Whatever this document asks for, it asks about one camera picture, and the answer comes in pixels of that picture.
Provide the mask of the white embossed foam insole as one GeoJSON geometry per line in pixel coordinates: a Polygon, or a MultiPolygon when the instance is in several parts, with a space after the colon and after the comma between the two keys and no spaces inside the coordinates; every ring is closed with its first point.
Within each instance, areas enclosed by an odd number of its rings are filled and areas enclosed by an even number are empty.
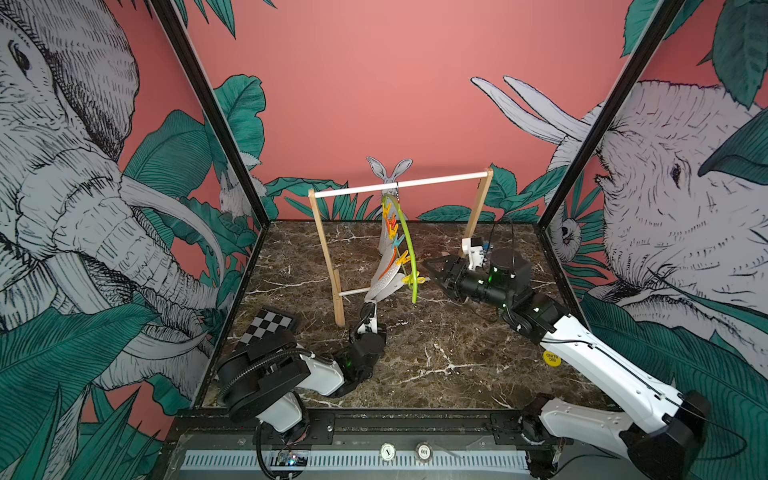
{"type": "Polygon", "coordinates": [[[379,239],[379,245],[378,245],[378,251],[381,255],[384,255],[388,248],[392,244],[392,240],[390,239],[390,220],[388,217],[382,216],[381,219],[381,234],[379,239]]]}

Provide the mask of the grey bubbled foam insole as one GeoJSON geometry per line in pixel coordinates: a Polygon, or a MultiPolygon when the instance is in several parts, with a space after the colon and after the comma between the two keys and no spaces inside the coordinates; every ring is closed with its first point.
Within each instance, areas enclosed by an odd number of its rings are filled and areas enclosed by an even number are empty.
{"type": "Polygon", "coordinates": [[[396,260],[395,264],[387,271],[385,278],[389,280],[387,285],[379,292],[377,299],[379,301],[387,298],[404,286],[404,267],[402,261],[396,260]]]}

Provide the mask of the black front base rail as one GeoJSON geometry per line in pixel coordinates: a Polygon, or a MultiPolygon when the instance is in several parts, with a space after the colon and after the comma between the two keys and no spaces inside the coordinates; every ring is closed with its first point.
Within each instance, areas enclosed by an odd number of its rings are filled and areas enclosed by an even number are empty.
{"type": "MultiPolygon", "coordinates": [[[[523,410],[510,409],[339,409],[310,408],[301,446],[330,445],[341,437],[381,436],[400,439],[405,436],[490,436],[502,446],[541,448],[560,441],[539,429],[535,437],[522,426],[523,410]]],[[[251,441],[258,421],[235,423],[220,408],[184,410],[177,415],[168,442],[184,435],[243,434],[251,441]]]]}

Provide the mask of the small green circuit board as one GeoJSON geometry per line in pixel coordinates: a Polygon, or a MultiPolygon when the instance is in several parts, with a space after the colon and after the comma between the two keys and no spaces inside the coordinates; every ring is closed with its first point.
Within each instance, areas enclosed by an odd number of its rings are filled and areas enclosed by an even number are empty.
{"type": "Polygon", "coordinates": [[[305,468],[307,465],[308,456],[302,452],[281,451],[272,461],[272,466],[278,469],[305,468]]]}

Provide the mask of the green clothes hanger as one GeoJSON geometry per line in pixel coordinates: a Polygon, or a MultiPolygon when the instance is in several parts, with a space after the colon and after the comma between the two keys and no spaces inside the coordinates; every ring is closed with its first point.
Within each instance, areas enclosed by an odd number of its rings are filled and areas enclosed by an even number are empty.
{"type": "MultiPolygon", "coordinates": [[[[416,260],[416,252],[413,246],[413,241],[411,238],[410,230],[408,227],[406,216],[402,210],[402,207],[399,203],[399,198],[397,196],[393,196],[391,194],[384,194],[382,199],[382,205],[383,204],[391,204],[391,212],[390,212],[390,219],[396,218],[398,220],[399,229],[397,231],[397,236],[404,235],[405,240],[397,247],[398,252],[400,256],[405,252],[409,251],[411,256],[411,262],[409,265],[409,270],[406,273],[406,276],[412,276],[413,279],[416,279],[420,275],[420,272],[418,271],[417,267],[417,260],[416,260]]],[[[416,304],[418,302],[418,293],[419,293],[419,286],[421,284],[411,284],[407,285],[411,290],[411,301],[413,304],[416,304]]]]}

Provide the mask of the checkerboard calibration plate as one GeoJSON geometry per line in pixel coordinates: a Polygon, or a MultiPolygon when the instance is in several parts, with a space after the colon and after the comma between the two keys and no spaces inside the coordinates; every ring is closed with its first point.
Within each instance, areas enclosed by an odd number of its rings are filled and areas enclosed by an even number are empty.
{"type": "Polygon", "coordinates": [[[250,325],[246,328],[235,349],[243,349],[252,341],[262,339],[265,336],[282,330],[296,333],[298,330],[298,320],[296,317],[291,313],[264,307],[256,314],[250,325]]]}

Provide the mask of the black frame post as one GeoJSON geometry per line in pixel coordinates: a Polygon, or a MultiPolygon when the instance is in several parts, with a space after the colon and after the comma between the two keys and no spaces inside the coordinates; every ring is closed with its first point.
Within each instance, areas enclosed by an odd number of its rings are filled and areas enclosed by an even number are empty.
{"type": "Polygon", "coordinates": [[[566,171],[544,214],[540,217],[537,228],[543,230],[550,225],[558,208],[564,203],[567,194],[576,183],[581,171],[595,153],[599,141],[607,132],[612,120],[619,113],[632,88],[638,81],[654,53],[669,30],[669,27],[682,9],[684,0],[664,0],[654,9],[644,31],[629,60],[624,66],[615,86],[606,99],[586,139],[582,142],[577,155],[566,171]]]}
{"type": "Polygon", "coordinates": [[[253,186],[253,177],[243,163],[232,131],[186,33],[175,3],[173,1],[152,0],[150,4],[202,106],[205,117],[220,143],[229,165],[233,168],[235,176],[244,190],[259,226],[262,229],[268,228],[271,221],[253,186]]]}

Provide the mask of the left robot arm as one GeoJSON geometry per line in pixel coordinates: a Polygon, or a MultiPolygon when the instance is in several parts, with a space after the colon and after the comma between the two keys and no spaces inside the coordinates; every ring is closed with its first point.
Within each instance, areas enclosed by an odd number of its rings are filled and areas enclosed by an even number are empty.
{"type": "Polygon", "coordinates": [[[374,303],[364,304],[348,345],[329,358],[302,347],[297,327],[294,315],[264,307],[217,364],[217,403],[232,421],[257,418],[294,441],[308,422],[298,389],[345,396],[373,376],[384,353],[387,329],[378,322],[374,303]]]}

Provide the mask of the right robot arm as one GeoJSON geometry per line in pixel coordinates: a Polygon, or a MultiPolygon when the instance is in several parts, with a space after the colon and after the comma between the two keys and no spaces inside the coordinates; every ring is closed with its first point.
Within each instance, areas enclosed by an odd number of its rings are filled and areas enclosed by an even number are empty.
{"type": "Polygon", "coordinates": [[[553,398],[536,417],[552,436],[571,438],[628,459],[649,479],[684,479],[706,441],[710,401],[680,392],[597,338],[552,297],[530,285],[531,264],[511,249],[488,272],[470,255],[424,261],[432,282],[452,300],[497,309],[519,335],[558,356],[607,394],[619,411],[553,398]]]}

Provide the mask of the white striped fabric insole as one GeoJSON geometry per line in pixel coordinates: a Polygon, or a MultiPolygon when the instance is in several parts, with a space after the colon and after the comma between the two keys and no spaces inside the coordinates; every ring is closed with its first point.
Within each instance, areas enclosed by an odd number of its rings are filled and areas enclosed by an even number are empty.
{"type": "Polygon", "coordinates": [[[383,289],[383,288],[384,288],[384,287],[387,285],[387,283],[389,282],[389,280],[385,278],[385,275],[384,275],[384,276],[383,276],[381,279],[379,279],[378,281],[376,281],[376,282],[375,282],[375,283],[374,283],[374,284],[371,286],[371,288],[368,290],[368,292],[366,293],[366,296],[365,296],[365,301],[366,301],[366,302],[373,302],[373,303],[374,303],[374,302],[375,302],[375,303],[377,303],[377,302],[380,302],[380,301],[377,299],[377,295],[379,294],[379,292],[380,292],[380,291],[381,291],[381,290],[382,290],[382,289],[383,289]]]}

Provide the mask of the yellow round sticker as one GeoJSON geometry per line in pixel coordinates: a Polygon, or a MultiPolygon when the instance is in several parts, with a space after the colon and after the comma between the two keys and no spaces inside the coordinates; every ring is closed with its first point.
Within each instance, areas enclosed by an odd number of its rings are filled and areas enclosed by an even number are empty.
{"type": "Polygon", "coordinates": [[[542,357],[544,362],[550,367],[556,368],[562,364],[561,357],[551,351],[545,350],[542,357]]]}

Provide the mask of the right black frame post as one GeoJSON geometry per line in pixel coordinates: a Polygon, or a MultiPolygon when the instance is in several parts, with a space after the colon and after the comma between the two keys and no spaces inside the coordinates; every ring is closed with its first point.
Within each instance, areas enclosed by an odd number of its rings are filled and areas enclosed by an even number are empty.
{"type": "Polygon", "coordinates": [[[550,225],[558,208],[564,203],[567,194],[576,183],[581,171],[595,153],[599,141],[607,132],[612,120],[619,113],[632,88],[638,81],[654,53],[669,30],[669,27],[682,9],[684,0],[664,0],[654,9],[644,31],[629,60],[624,66],[615,86],[606,99],[586,139],[582,142],[577,155],[566,171],[544,214],[540,217],[537,228],[543,230],[550,225]]]}

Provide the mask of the yellow clothespin at hanger end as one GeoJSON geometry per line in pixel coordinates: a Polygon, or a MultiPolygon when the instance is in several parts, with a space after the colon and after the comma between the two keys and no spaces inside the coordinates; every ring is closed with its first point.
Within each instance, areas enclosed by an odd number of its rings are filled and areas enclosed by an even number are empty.
{"type": "Polygon", "coordinates": [[[416,279],[413,279],[412,276],[406,276],[406,277],[404,277],[402,279],[402,283],[406,284],[406,285],[411,285],[411,284],[414,284],[414,283],[416,283],[416,284],[423,284],[426,281],[427,281],[427,278],[422,277],[422,276],[418,276],[416,279]]]}

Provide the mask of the orange-edged felt insole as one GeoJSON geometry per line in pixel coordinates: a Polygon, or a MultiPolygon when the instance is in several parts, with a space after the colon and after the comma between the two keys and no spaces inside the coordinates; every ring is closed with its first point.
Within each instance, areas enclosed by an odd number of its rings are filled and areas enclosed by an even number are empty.
{"type": "Polygon", "coordinates": [[[381,279],[392,266],[397,267],[398,266],[397,261],[399,257],[400,257],[400,254],[397,248],[391,249],[388,255],[384,255],[376,271],[375,280],[378,281],[379,279],[381,279]]]}

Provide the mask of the left black frame post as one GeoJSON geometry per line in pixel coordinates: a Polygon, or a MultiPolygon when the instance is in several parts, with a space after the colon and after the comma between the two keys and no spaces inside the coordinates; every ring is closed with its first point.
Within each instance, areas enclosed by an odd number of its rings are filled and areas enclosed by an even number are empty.
{"type": "Polygon", "coordinates": [[[253,186],[253,177],[243,163],[232,131],[186,33],[175,3],[173,1],[152,0],[150,4],[202,106],[205,117],[220,143],[229,165],[233,168],[235,176],[244,190],[259,226],[262,229],[268,228],[271,221],[253,186]]]}

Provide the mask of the white perforated vent strip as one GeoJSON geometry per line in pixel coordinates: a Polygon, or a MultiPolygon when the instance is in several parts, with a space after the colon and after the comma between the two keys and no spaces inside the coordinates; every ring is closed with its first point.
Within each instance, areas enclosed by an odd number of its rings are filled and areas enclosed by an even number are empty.
{"type": "MultiPolygon", "coordinates": [[[[384,462],[380,453],[365,450],[298,450],[308,456],[305,468],[278,469],[272,461],[278,452],[263,453],[263,462],[273,472],[288,471],[363,471],[363,470],[433,470],[527,473],[523,451],[434,451],[429,462],[420,462],[414,451],[398,451],[393,462],[384,462]]],[[[255,451],[189,450],[181,464],[183,471],[254,471],[260,470],[255,451]]]]}

